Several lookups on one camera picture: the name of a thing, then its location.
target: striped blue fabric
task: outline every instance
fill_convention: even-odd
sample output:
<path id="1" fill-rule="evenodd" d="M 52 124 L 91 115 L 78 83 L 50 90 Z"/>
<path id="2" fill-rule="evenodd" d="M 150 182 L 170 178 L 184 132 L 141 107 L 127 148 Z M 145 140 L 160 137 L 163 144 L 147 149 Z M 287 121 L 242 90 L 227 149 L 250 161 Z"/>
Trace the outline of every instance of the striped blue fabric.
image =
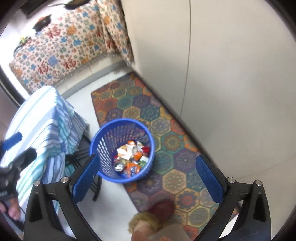
<path id="1" fill-rule="evenodd" d="M 29 147 L 36 149 L 36 160 L 21 172 L 17 183 L 19 204 L 23 210 L 26 210 L 36 180 L 58 182 L 74 172 L 71 164 L 65 167 L 65 156 L 76 151 L 85 129 L 85 120 L 51 86 L 36 91 L 19 108 L 5 138 L 16 132 L 20 132 L 23 138 L 5 153 L 0 166 L 7 166 Z"/>

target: black pan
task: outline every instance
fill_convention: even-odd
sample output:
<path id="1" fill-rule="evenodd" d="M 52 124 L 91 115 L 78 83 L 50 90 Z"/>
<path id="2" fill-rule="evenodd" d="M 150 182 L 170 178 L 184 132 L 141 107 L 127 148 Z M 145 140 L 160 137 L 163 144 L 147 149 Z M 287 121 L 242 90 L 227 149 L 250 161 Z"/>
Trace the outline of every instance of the black pan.
<path id="1" fill-rule="evenodd" d="M 73 10 L 76 9 L 84 4 L 87 4 L 90 0 L 72 0 L 71 2 L 65 3 L 58 3 L 58 4 L 51 4 L 48 5 L 48 7 L 55 7 L 59 5 L 65 5 L 64 8 L 67 10 Z"/>
<path id="2" fill-rule="evenodd" d="M 48 15 L 48 16 L 42 18 L 41 20 L 39 20 L 39 21 L 34 25 L 33 29 L 35 29 L 36 32 L 39 32 L 39 31 L 41 31 L 45 26 L 49 25 L 50 22 L 51 22 L 50 16 L 51 16 L 51 15 Z"/>

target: white tile floor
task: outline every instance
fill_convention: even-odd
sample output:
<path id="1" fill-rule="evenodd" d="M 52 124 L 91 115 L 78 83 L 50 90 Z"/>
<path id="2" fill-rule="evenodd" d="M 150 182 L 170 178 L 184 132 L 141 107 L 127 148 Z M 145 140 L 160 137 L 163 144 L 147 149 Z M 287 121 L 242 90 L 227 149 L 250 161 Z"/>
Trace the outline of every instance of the white tile floor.
<path id="1" fill-rule="evenodd" d="M 94 81 L 67 99 L 89 123 L 88 136 L 90 139 L 99 130 L 91 100 L 91 92 L 130 71 L 129 68 L 114 71 Z M 103 241 L 130 241 L 131 235 L 127 231 L 128 223 L 133 215 L 137 213 L 137 210 L 123 185 L 103 180 L 102 189 L 96 202 L 92 201 L 93 195 L 93 192 L 89 191 L 84 200 L 78 204 L 81 213 L 92 229 Z M 64 217 L 61 217 L 61 219 L 62 223 L 66 223 Z"/>

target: blue handle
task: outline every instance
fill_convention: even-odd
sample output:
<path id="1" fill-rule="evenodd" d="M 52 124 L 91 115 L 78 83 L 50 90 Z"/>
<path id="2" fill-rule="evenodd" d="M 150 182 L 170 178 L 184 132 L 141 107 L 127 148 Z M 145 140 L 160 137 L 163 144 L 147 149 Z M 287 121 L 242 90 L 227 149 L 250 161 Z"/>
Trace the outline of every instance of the blue handle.
<path id="1" fill-rule="evenodd" d="M 22 140 L 22 134 L 20 132 L 15 133 L 10 138 L 4 141 L 2 145 L 3 151 L 9 150 L 11 147 L 13 147 L 15 144 L 17 144 L 21 140 Z"/>
<path id="2" fill-rule="evenodd" d="M 78 180 L 72 187 L 72 201 L 75 204 L 83 200 L 92 181 L 94 180 L 94 177 L 96 176 L 96 174 L 100 169 L 101 161 L 99 156 L 98 155 L 92 155 L 92 156 L 93 156 L 93 159 L 90 161 L 87 167 L 83 170 L 83 173 L 81 174 L 81 176 L 78 178 Z"/>
<path id="3" fill-rule="evenodd" d="M 195 168 L 213 201 L 221 205 L 224 198 L 223 187 L 203 158 L 205 158 L 203 155 L 196 158 Z"/>

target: rug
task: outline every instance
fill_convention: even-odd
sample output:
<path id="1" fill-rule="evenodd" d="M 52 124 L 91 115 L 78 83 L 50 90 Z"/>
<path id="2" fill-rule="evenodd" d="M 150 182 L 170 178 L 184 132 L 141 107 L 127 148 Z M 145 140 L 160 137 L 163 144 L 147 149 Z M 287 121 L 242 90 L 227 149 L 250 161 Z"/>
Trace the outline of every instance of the rug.
<path id="1" fill-rule="evenodd" d="M 149 128 L 156 146 L 153 166 L 147 177 L 125 184 L 125 189 L 139 212 L 158 201 L 173 200 L 176 211 L 168 223 L 181 224 L 194 240 L 219 206 L 195 169 L 198 147 L 134 72 L 95 90 L 91 97 L 100 127 L 131 118 Z"/>

